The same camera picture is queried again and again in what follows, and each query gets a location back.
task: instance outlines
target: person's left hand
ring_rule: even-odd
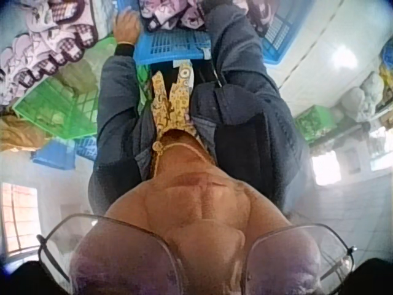
[[[127,7],[114,19],[113,33],[118,44],[135,45],[141,33],[139,14]]]

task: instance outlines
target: white ceiling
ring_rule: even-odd
[[[387,2],[344,0],[340,6],[341,0],[315,0],[282,62],[268,66],[268,73],[278,86],[282,85],[281,95],[294,116],[314,104],[335,105],[344,92],[359,86],[371,71],[378,70],[378,55],[393,34],[393,10]],[[355,68],[335,66],[333,55],[343,47],[356,57]]]

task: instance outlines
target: eyeglass frame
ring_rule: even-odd
[[[72,218],[90,218],[90,219],[98,219],[98,220],[105,220],[105,221],[109,221],[109,222],[113,222],[122,226],[127,226],[130,228],[133,228],[135,230],[139,230],[140,232],[143,232],[147,235],[150,235],[153,238],[156,238],[157,241],[161,244],[161,246],[164,247],[164,249],[166,250],[166,252],[169,254],[171,260],[174,262],[174,266],[175,266],[175,273],[176,273],[176,277],[177,277],[177,281],[179,282],[180,286],[179,286],[179,291],[181,295],[185,295],[185,291],[184,291],[184,286],[183,286],[183,280],[180,279],[182,277],[181,275],[181,271],[182,271],[182,267],[179,267],[179,262],[178,262],[178,258],[176,256],[175,253],[173,253],[170,250],[169,245],[167,244],[167,242],[161,238],[159,235],[150,232],[148,230],[142,229],[138,226],[134,226],[132,224],[123,222],[123,221],[119,221],[116,219],[112,219],[112,218],[108,218],[105,216],[100,216],[100,215],[93,215],[93,214],[85,214],[85,213],[77,213],[77,214],[72,214],[67,216],[66,218],[64,218],[59,224],[57,224],[47,235],[46,238],[44,238],[42,235],[37,235],[37,239],[40,243],[40,247],[38,249],[37,255],[39,258],[39,262],[41,264],[41,266],[48,272],[51,274],[51,276],[53,277],[51,271],[49,271],[49,269],[47,268],[46,264],[42,261],[41,259],[41,253],[42,251],[44,251],[46,257],[48,258],[49,262],[52,264],[52,266],[59,272],[59,274],[68,282],[70,283],[70,279],[69,276],[64,272],[64,270],[61,268],[61,266],[57,263],[56,259],[52,256],[52,254],[50,253],[49,249],[46,247],[47,242],[50,240],[50,238],[52,237],[52,235],[66,222],[68,222],[70,219]],[[354,263],[354,258],[353,258],[353,252],[355,252],[357,250],[357,248],[355,246],[352,247],[348,247],[347,244],[345,243],[345,241],[329,226],[325,225],[325,224],[321,224],[321,223],[308,223],[308,224],[302,224],[302,225],[293,225],[293,226],[288,226],[288,227],[284,227],[284,228],[280,228],[277,230],[273,230],[271,232],[267,232],[266,234],[261,235],[260,237],[258,237],[257,239],[255,239],[255,241],[253,242],[253,245],[257,244],[257,242],[261,242],[263,240],[266,240],[272,236],[278,235],[282,232],[286,232],[286,231],[290,231],[292,229],[306,229],[308,227],[323,227],[325,229],[327,229],[328,231],[330,231],[340,242],[341,244],[343,244],[344,248],[346,249],[346,254],[344,255],[344,257],[342,257],[338,262],[336,262],[331,269],[329,269],[325,274],[323,274],[319,279],[320,281],[324,280],[325,278],[327,278],[329,275],[331,275],[333,272],[337,273],[337,269],[340,268],[341,266],[341,262],[344,258],[346,257],[350,257],[351,258],[351,270],[349,271],[348,275],[344,278],[347,279],[347,277],[349,276],[349,274],[354,270],[355,268],[355,263]],[[248,257],[251,254],[251,250],[248,252],[245,261],[248,261]],[[241,287],[241,294],[246,294],[246,280],[247,280],[247,263],[245,264],[245,267],[243,267],[242,270],[242,275],[241,275],[241,279],[240,279],[240,287]],[[332,292],[330,292],[328,295],[334,295],[337,292],[339,292],[339,290],[342,288],[344,281],[341,281],[341,284],[339,286],[337,286]]]

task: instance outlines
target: eyeglasses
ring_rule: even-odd
[[[47,238],[37,237],[40,263],[70,294],[187,294],[181,260],[144,229],[75,214]],[[336,294],[352,272],[355,250],[323,224],[270,232],[245,258],[242,294]]]

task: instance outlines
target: black wristband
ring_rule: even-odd
[[[115,55],[122,57],[132,57],[134,55],[135,46],[131,44],[119,44],[116,47]]]
[[[233,2],[232,0],[203,0],[201,3],[201,7],[203,13],[207,15],[210,11],[212,11],[217,6],[224,5],[224,4],[231,5],[233,4]]]

